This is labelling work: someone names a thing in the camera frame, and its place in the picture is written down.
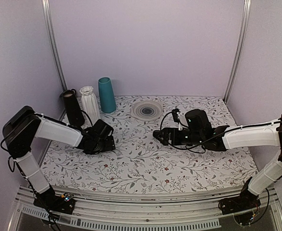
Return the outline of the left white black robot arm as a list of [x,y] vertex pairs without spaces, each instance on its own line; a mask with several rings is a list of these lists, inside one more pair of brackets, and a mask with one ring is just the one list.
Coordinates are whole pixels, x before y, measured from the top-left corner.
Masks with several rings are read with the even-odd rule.
[[4,125],[0,146],[9,153],[24,177],[40,194],[40,201],[48,209],[54,209],[59,204],[58,197],[49,191],[51,186],[31,153],[33,140],[42,138],[57,141],[80,149],[85,154],[98,154],[115,149],[113,131],[101,119],[92,127],[82,129],[24,106]]

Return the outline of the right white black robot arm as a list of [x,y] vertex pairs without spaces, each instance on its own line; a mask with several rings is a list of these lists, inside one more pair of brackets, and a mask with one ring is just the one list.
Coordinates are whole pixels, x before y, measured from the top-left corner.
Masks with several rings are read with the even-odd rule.
[[179,148],[184,145],[186,150],[202,146],[205,150],[216,152],[239,147],[279,147],[273,159],[244,184],[240,196],[236,198],[236,206],[240,210],[246,210],[263,190],[282,177],[282,115],[263,124],[214,128],[204,110],[188,111],[184,115],[186,125],[181,123],[179,109],[172,110],[171,114],[179,128],[160,128],[153,132],[153,137],[165,146]]

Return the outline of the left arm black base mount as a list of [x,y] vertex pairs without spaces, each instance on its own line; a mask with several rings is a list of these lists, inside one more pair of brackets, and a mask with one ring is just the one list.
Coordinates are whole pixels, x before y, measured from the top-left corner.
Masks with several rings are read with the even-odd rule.
[[55,194],[55,190],[50,187],[43,193],[36,193],[34,206],[44,208],[48,211],[55,211],[65,214],[73,214],[76,201],[71,193],[64,193],[60,196]]

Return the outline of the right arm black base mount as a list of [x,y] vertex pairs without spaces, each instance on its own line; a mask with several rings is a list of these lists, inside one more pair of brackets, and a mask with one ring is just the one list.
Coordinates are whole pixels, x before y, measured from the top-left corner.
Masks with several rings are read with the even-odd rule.
[[224,198],[219,201],[218,208],[223,215],[252,209],[261,205],[258,195],[254,195],[248,190],[251,179],[252,177],[246,181],[238,196]]

